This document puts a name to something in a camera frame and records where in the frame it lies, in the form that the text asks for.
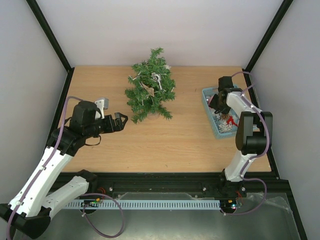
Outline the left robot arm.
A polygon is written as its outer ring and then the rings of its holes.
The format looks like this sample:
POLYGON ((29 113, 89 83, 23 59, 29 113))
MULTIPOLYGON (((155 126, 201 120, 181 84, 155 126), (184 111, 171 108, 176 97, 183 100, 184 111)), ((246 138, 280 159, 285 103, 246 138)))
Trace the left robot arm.
POLYGON ((86 146, 87 139, 102 134, 122 131, 128 117, 120 112, 105 115, 108 99, 95 102, 79 99, 70 118, 66 118, 67 103, 61 115, 61 126, 55 129, 46 143, 43 156, 23 188, 9 202, 0 205, 0 217, 7 222, 6 239, 11 229, 17 229, 31 239, 41 236, 53 217, 78 197, 101 196, 97 192, 97 176, 81 170, 65 185, 50 193, 63 168, 78 150, 86 146))

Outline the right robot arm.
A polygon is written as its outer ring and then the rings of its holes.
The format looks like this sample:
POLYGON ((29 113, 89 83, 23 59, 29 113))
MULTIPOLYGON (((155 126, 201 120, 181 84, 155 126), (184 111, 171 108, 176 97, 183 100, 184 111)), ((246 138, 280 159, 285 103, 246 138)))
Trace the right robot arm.
POLYGON ((244 90, 234 87, 231 76, 220 77, 217 90, 208 106, 216 114, 226 115, 233 110, 239 117, 235 135, 237 151, 217 184, 220 195, 233 196, 242 191, 242 181, 253 161, 265 155, 271 146, 273 115, 256 107, 244 90))

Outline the small green christmas tree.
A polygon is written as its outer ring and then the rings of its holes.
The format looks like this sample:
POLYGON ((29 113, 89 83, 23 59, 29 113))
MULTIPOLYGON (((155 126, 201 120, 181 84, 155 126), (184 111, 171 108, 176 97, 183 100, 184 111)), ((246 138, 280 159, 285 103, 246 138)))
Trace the small green christmas tree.
POLYGON ((176 82, 172 79, 171 67, 161 56, 163 52, 162 47, 153 48, 147 60, 131 66, 134 75, 128 76, 131 87, 124 94, 134 124, 143 122, 149 115, 160 115, 166 120, 173 118, 164 103, 175 100, 176 82))

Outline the burlap bow ornament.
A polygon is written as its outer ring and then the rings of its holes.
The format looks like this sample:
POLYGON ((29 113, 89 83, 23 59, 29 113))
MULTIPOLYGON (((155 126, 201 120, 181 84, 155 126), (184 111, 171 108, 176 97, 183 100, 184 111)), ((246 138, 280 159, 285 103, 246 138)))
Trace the burlap bow ornament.
POLYGON ((143 84, 142 82, 140 83, 140 85, 148 92, 148 94, 152 97, 155 96, 155 90, 152 87, 146 86, 145 84, 143 84))

